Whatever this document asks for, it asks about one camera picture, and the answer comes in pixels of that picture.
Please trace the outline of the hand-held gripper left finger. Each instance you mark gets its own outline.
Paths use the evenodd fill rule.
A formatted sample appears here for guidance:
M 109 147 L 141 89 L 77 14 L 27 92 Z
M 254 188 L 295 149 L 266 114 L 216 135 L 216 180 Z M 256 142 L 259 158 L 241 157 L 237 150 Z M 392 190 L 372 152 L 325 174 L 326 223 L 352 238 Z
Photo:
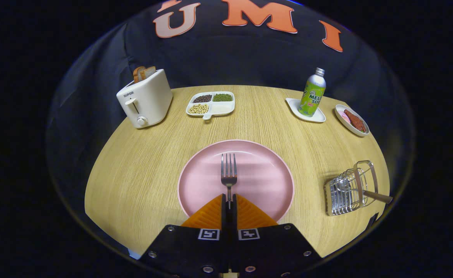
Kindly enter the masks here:
M 200 208 L 189 225 L 165 225 L 139 258 L 163 278 L 221 278 L 227 272 L 225 194 Z

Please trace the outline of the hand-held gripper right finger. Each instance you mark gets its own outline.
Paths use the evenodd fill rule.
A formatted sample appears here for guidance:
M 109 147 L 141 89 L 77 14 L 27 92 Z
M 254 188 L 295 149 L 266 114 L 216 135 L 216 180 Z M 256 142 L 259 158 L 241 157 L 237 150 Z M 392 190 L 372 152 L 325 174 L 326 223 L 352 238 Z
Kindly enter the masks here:
M 232 197 L 232 271 L 239 278 L 297 278 L 323 262 L 292 223 L 239 228 L 238 197 Z

